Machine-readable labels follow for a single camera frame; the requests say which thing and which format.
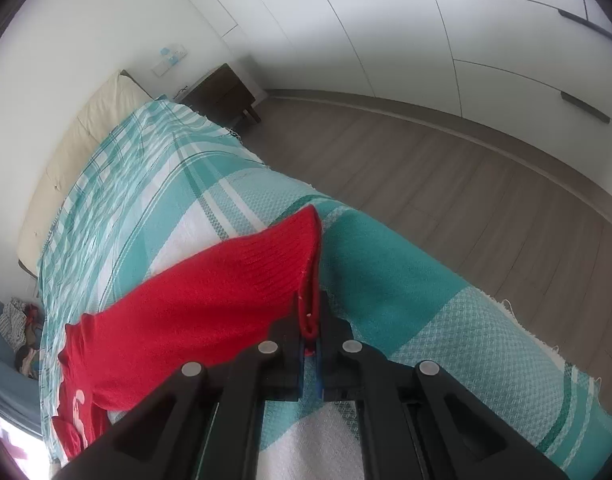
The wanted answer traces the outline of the red knit sweater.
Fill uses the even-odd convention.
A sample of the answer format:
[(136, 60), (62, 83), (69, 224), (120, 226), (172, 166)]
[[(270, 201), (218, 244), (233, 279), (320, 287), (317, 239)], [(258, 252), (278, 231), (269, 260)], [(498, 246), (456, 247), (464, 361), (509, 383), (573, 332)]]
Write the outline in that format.
[(319, 332), (321, 222), (307, 206), (263, 232), (226, 240), (65, 327), (52, 426), (72, 460), (187, 362), (225, 363), (295, 313)]

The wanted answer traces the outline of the pile of clothes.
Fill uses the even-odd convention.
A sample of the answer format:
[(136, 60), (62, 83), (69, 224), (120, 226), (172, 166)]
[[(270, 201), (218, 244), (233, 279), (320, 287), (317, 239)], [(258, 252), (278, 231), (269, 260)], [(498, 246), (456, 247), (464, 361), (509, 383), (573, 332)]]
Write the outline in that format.
[(40, 339), (44, 314), (31, 302), (12, 298), (0, 314), (0, 335), (14, 352), (14, 369), (23, 376), (39, 378)]

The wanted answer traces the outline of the blue curtain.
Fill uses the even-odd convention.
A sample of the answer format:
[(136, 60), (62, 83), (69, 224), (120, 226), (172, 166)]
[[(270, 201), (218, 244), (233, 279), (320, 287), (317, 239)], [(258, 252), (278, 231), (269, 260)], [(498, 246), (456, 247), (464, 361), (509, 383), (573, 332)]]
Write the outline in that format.
[(0, 416), (40, 438), (38, 384), (36, 380), (24, 377), (13, 364), (14, 352), (0, 334)]

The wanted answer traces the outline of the teal white plaid bedspread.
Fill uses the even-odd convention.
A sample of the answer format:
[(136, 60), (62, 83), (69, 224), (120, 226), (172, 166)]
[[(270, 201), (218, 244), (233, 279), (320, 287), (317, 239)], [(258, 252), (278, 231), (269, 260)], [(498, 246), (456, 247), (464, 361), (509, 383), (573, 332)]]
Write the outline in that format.
[(612, 226), (534, 171), (402, 119), (267, 99), (225, 128), (166, 98), (101, 142), (37, 263), (41, 432), (52, 426), (65, 327), (226, 240), (307, 206), (319, 289), (387, 359), (432, 360), (568, 477), (612, 452)]

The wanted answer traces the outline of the dark wooden nightstand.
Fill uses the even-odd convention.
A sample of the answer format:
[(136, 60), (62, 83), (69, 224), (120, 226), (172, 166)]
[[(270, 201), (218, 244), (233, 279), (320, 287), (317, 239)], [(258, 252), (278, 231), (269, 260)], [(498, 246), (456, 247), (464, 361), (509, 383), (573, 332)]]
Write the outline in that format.
[(206, 75), (180, 100), (193, 112), (225, 128), (232, 128), (245, 118), (260, 124), (254, 102), (253, 93), (227, 63)]

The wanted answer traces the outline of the cream padded headboard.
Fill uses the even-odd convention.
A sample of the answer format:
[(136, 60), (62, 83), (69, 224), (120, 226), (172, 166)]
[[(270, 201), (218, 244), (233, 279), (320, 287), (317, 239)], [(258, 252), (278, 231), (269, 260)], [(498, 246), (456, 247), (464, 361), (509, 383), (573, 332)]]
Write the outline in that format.
[(77, 113), (42, 171), (18, 236), (18, 265), (33, 278), (50, 226), (90, 157), (110, 132), (151, 99), (124, 70), (114, 73)]

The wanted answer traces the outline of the white built-in wardrobe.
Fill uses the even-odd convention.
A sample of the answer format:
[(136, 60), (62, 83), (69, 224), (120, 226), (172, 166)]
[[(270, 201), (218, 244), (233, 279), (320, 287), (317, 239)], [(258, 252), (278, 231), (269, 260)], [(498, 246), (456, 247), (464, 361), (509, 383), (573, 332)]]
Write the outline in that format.
[(461, 115), (462, 65), (565, 92), (612, 124), (612, 0), (190, 0), (270, 91)]

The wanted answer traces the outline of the white wall switch panel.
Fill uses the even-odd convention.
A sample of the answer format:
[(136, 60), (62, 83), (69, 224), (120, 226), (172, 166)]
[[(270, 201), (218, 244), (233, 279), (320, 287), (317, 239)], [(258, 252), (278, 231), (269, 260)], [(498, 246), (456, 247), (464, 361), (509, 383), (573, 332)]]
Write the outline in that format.
[(159, 50), (159, 57), (151, 67), (151, 72), (157, 77), (164, 76), (186, 56), (187, 49), (182, 44), (169, 44), (169, 46)]

